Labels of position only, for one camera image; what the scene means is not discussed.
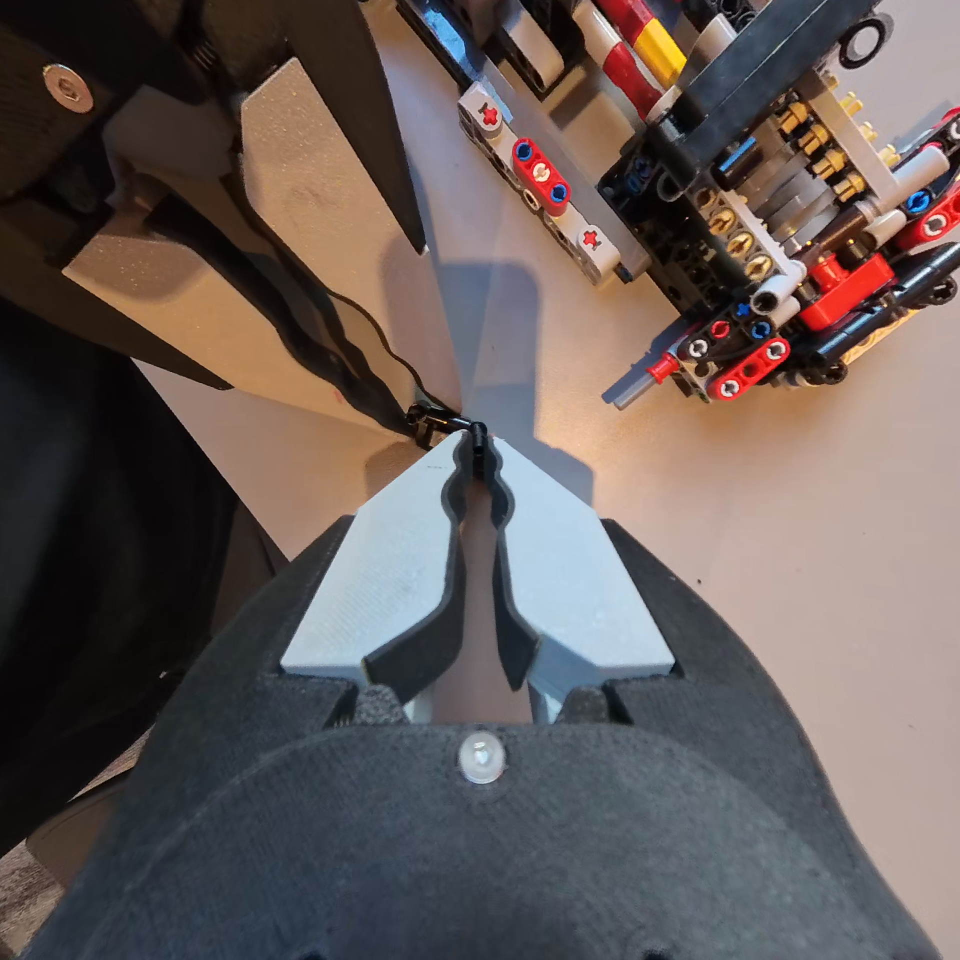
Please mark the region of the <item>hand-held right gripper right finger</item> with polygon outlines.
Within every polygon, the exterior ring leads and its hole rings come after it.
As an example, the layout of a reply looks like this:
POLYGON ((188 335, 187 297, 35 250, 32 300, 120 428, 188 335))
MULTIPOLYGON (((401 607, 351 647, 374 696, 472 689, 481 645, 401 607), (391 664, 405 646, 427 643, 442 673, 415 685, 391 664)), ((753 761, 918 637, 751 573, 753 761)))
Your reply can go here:
POLYGON ((600 517, 502 438, 486 447, 500 662, 536 724, 572 690, 666 676, 674 654, 600 517))

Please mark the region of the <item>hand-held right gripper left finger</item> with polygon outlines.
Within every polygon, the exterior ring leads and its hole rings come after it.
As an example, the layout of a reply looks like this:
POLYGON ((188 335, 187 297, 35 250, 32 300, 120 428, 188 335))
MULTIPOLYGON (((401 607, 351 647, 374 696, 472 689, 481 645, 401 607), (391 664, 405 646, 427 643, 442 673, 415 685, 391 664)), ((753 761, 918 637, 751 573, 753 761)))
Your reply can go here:
POLYGON ((473 461, 471 435, 452 434, 356 511, 282 655, 286 674, 388 687, 411 722, 438 721, 436 683, 463 645, 473 461))

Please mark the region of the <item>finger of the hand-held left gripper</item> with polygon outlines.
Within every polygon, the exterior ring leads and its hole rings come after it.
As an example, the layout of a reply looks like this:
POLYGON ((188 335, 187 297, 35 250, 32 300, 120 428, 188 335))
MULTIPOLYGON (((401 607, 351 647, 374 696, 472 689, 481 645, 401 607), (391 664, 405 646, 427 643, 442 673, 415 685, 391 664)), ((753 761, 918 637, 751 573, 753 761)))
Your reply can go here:
POLYGON ((417 383, 462 407, 431 253, 417 253, 298 61, 241 106, 246 197, 321 283, 348 342, 406 410, 417 383))
POLYGON ((253 209, 238 170, 135 171, 70 280, 230 387, 417 437, 436 391, 356 299, 333 291, 253 209))

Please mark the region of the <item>black toy brick connector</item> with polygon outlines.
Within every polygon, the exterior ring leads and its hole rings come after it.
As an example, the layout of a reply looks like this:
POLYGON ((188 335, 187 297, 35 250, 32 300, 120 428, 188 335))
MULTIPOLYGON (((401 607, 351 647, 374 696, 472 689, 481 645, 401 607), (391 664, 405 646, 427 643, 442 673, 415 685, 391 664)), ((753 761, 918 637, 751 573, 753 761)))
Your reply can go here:
POLYGON ((462 414, 423 402, 409 407, 406 420, 413 430, 416 445, 422 450, 430 450, 434 446, 436 435, 446 437, 470 430, 472 425, 472 421, 462 414))

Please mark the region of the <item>grey desk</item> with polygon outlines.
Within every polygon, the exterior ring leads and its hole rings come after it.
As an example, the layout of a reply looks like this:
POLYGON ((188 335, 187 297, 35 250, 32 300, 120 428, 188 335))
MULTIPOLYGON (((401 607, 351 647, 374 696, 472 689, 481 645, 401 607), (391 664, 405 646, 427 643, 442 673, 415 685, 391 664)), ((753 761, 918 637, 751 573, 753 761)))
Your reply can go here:
POLYGON ((619 522, 726 619, 804 726, 864 846, 958 958, 958 299, 822 389, 728 404, 603 394, 676 317, 595 288, 458 124, 453 78, 390 2, 366 15, 416 178, 439 301, 399 238, 366 306, 425 382, 619 522))

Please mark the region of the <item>person's dark trousers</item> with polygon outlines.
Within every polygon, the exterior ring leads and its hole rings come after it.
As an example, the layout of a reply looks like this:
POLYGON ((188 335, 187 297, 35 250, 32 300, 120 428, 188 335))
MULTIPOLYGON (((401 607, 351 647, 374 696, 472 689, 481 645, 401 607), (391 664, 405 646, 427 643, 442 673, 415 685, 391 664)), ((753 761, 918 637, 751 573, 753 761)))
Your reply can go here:
POLYGON ((287 558, 137 365, 2 299, 1 853, 287 558))

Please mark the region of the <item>toy building brick car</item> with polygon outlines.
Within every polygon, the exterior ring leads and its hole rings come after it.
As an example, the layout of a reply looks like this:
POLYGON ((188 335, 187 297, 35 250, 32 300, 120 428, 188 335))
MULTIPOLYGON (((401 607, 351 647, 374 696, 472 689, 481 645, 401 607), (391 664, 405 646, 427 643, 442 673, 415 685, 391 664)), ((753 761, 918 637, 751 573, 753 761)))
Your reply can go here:
POLYGON ((958 107, 875 146, 835 67, 879 2, 396 2, 457 83, 466 138, 594 286, 678 310, 605 394, 730 404, 841 383, 958 294, 958 107))

